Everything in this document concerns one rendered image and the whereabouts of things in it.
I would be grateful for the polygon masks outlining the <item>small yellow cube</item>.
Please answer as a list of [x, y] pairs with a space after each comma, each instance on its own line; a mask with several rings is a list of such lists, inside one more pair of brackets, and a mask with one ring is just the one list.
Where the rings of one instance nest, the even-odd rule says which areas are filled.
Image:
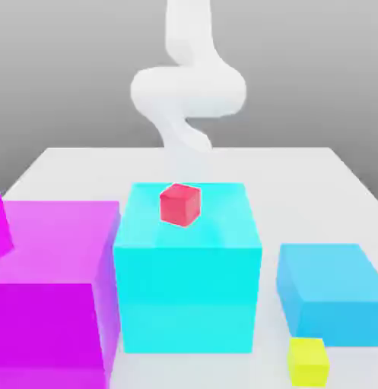
[[287, 351], [287, 367], [295, 387], [325, 387], [329, 357], [320, 338], [292, 337]]

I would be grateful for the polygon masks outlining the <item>large magenta box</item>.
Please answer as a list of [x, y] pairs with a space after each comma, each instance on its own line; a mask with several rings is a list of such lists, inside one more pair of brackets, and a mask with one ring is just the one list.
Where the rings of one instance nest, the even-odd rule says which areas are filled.
[[109, 389], [120, 332], [115, 201], [6, 201], [0, 389]]

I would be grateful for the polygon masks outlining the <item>large blue box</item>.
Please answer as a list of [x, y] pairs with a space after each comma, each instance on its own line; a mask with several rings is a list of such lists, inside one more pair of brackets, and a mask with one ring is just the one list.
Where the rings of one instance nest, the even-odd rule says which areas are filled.
[[378, 272], [358, 244], [282, 244], [276, 286], [292, 337], [378, 347]]

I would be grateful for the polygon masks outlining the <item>small red cube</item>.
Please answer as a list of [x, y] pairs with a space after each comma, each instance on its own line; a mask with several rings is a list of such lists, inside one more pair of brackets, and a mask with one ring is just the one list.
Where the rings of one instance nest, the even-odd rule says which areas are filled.
[[164, 222], [187, 227], [201, 213], [201, 190], [174, 183], [160, 193], [160, 218]]

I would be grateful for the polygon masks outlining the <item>large cyan box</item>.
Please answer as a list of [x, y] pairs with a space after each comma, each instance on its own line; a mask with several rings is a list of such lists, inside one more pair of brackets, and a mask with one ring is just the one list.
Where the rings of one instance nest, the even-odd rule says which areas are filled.
[[129, 191], [113, 246], [127, 353], [250, 353], [262, 244], [246, 188], [202, 183], [189, 226], [160, 218], [164, 182]]

